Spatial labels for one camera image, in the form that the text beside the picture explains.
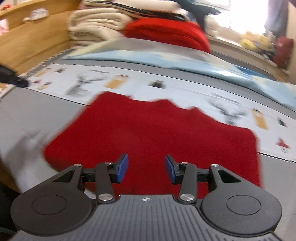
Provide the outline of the dark red knit sweater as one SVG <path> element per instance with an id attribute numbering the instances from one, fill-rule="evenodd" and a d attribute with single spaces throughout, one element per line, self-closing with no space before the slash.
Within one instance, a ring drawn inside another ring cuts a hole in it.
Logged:
<path id="1" fill-rule="evenodd" d="M 74 164 L 94 168 L 128 155 L 128 170 L 114 193 L 177 195 L 166 173 L 165 156 L 198 168 L 219 164 L 260 185 L 256 137 L 247 128 L 218 122 L 198 108 L 182 109 L 168 100 L 138 101 L 105 92 L 45 148 L 57 171 Z"/>

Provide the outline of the tissue pack on headboard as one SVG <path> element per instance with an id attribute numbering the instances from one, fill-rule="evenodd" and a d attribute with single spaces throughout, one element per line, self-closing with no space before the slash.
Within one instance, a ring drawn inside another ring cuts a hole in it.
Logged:
<path id="1" fill-rule="evenodd" d="M 49 16 L 48 9 L 45 9 L 45 8 L 35 9 L 30 12 L 29 16 L 27 16 L 23 19 L 23 23 L 40 20 L 40 19 L 46 18 L 48 16 Z"/>

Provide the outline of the printed white bed sheet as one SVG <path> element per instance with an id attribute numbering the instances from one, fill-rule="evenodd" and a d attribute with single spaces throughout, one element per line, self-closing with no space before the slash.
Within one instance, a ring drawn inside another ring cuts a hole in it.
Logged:
<path id="1" fill-rule="evenodd" d="M 181 108 L 197 107 L 231 126 L 252 130 L 258 151 L 295 161 L 293 85 L 228 69 L 191 73 L 149 66 L 94 61 L 61 61 L 28 74 L 23 89 L 34 101 L 76 106 L 113 92 L 140 101 L 167 99 Z"/>

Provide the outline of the cream folded blankets stack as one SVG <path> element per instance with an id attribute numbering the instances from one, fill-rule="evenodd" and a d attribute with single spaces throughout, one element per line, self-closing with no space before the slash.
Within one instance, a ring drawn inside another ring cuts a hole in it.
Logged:
<path id="1" fill-rule="evenodd" d="M 67 30 L 73 48 L 123 37 L 133 18 L 113 8 L 79 9 L 69 16 Z"/>

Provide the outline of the light blue folded sheet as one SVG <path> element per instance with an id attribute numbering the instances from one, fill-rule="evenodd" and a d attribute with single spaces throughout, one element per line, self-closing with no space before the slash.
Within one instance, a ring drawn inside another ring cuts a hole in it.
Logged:
<path id="1" fill-rule="evenodd" d="M 65 60 L 118 61 L 201 74 L 248 88 L 295 110 L 295 85 L 229 63 L 192 48 L 134 38 L 119 38 L 76 49 Z"/>

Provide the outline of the yellow plush toys pile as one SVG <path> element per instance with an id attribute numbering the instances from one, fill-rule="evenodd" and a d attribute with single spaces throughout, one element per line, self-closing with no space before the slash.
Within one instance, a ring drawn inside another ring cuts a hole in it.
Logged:
<path id="1" fill-rule="evenodd" d="M 240 45 L 258 54 L 266 54 L 267 56 L 273 56 L 275 54 L 274 44 L 268 39 L 268 37 L 259 34 L 253 34 L 250 31 L 240 35 Z"/>

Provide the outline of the dark red cushion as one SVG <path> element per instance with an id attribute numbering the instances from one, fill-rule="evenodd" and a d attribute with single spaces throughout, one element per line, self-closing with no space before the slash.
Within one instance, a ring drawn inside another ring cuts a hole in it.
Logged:
<path id="1" fill-rule="evenodd" d="M 286 36 L 280 36 L 277 38 L 275 44 L 275 54 L 272 58 L 273 62 L 278 68 L 287 69 L 292 57 L 294 48 L 294 40 L 287 38 Z"/>

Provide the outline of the white folded bedding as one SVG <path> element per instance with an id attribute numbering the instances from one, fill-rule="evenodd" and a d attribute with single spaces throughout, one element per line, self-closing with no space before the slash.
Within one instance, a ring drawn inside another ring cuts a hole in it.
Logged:
<path id="1" fill-rule="evenodd" d="M 189 21 L 188 12 L 175 1 L 81 1 L 81 9 L 113 8 L 133 18 Z"/>

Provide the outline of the white plush toy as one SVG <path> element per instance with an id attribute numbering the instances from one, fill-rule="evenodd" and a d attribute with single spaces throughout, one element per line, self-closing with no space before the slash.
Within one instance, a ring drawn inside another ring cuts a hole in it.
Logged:
<path id="1" fill-rule="evenodd" d="M 205 16 L 205 33 L 212 37 L 217 37 L 219 34 L 219 24 L 211 16 Z"/>

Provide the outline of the bright red folded blanket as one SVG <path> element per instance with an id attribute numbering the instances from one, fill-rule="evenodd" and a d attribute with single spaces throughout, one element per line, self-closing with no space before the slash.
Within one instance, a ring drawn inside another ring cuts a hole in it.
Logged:
<path id="1" fill-rule="evenodd" d="M 210 53 L 209 41 L 200 26 L 191 21 L 143 18 L 125 25 L 128 38 L 182 46 Z"/>

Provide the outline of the purple curtain right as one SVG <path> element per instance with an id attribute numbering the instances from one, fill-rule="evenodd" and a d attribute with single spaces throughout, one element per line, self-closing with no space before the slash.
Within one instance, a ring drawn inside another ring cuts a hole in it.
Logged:
<path id="1" fill-rule="evenodd" d="M 287 32 L 288 21 L 288 1 L 287 0 L 269 0 L 267 10 L 267 20 L 265 30 L 272 32 L 276 38 L 285 36 Z"/>

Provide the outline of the window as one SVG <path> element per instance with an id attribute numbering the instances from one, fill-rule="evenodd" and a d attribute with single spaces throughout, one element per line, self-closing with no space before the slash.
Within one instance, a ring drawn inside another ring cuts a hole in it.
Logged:
<path id="1" fill-rule="evenodd" d="M 216 16 L 218 36 L 239 42 L 246 32 L 263 34 L 267 20 L 268 1 L 230 1 L 229 10 Z"/>

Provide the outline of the teal plush shark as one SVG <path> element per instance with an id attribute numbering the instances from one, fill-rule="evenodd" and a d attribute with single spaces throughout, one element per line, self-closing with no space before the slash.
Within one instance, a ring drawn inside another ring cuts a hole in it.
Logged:
<path id="1" fill-rule="evenodd" d="M 175 0 L 175 2 L 195 17 L 203 32 L 205 31 L 205 16 L 221 14 L 216 8 L 194 4 L 187 0 Z"/>

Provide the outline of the wooden bed frame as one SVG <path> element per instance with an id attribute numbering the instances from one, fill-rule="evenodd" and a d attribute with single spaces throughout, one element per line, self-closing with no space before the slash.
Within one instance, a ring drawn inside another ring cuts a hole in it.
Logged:
<path id="1" fill-rule="evenodd" d="M 67 20 L 80 1 L 26 1 L 1 11 L 9 31 L 1 35 L 1 64 L 22 74 L 70 47 Z M 45 8 L 46 18 L 23 22 L 31 11 Z"/>

